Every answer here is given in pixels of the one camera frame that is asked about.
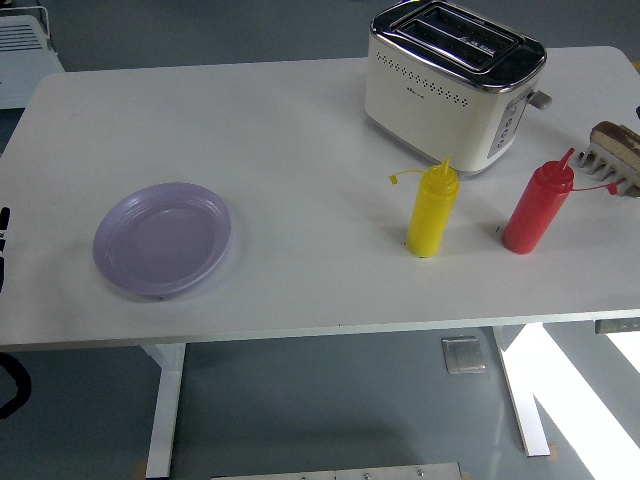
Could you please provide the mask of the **black-white robot left hand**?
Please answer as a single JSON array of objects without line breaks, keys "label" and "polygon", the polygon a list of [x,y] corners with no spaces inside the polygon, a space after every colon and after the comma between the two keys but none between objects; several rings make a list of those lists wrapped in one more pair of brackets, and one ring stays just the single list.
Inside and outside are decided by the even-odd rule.
[{"label": "black-white robot left hand", "polygon": [[0,214],[0,291],[3,290],[5,281],[5,257],[4,250],[6,247],[6,234],[9,227],[11,218],[11,209],[9,207],[2,207]]}]

